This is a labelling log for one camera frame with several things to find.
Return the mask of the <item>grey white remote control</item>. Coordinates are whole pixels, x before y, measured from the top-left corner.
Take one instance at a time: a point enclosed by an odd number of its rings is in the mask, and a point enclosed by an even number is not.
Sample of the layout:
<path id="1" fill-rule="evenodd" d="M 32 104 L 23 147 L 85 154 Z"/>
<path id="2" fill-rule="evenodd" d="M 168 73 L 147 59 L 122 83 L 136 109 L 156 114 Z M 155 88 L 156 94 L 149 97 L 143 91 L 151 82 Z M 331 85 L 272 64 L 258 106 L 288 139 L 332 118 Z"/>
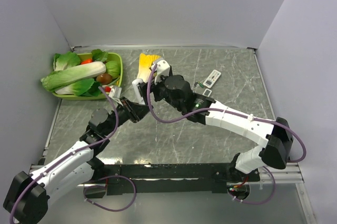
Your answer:
<path id="1" fill-rule="evenodd" d="M 141 83 L 143 83 L 142 79 L 135 79 L 132 81 L 132 87 L 133 87 L 138 104 L 145 105 L 144 99 L 142 97 L 142 92 L 139 89 Z"/>

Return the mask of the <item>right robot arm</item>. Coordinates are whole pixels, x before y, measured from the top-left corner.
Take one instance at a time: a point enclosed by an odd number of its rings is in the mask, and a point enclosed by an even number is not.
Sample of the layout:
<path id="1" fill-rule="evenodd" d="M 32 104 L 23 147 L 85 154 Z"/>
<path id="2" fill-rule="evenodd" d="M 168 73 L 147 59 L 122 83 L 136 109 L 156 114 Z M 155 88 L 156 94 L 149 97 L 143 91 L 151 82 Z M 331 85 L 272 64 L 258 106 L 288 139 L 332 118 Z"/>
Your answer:
<path id="1" fill-rule="evenodd" d="M 242 181 L 248 173 L 268 165 L 285 169 L 293 144 L 288 121 L 278 117 L 265 120 L 234 110 L 221 102 L 192 91 L 189 82 L 181 75 L 163 77 L 158 83 L 147 84 L 141 79 L 132 82 L 137 99 L 147 104 L 154 95 L 155 101 L 166 101 L 189 121 L 215 126 L 234 132 L 256 143 L 256 147 L 235 155 L 230 175 Z"/>

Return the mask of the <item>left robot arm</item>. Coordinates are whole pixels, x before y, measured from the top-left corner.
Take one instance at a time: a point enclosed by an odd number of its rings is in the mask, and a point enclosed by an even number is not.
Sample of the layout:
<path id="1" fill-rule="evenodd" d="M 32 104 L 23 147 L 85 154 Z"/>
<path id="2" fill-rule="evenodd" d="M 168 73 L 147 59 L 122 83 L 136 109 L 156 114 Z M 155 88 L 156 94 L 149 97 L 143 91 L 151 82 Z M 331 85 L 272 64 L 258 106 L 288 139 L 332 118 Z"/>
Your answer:
<path id="1" fill-rule="evenodd" d="M 31 173 L 21 171 L 12 180 L 3 207 L 10 223 L 38 223 L 54 201 L 77 185 L 100 182 L 104 169 L 97 155 L 101 153 L 117 128 L 126 121 L 138 122 L 151 107 L 122 98 L 112 111 L 93 112 L 85 133 L 67 151 Z"/>

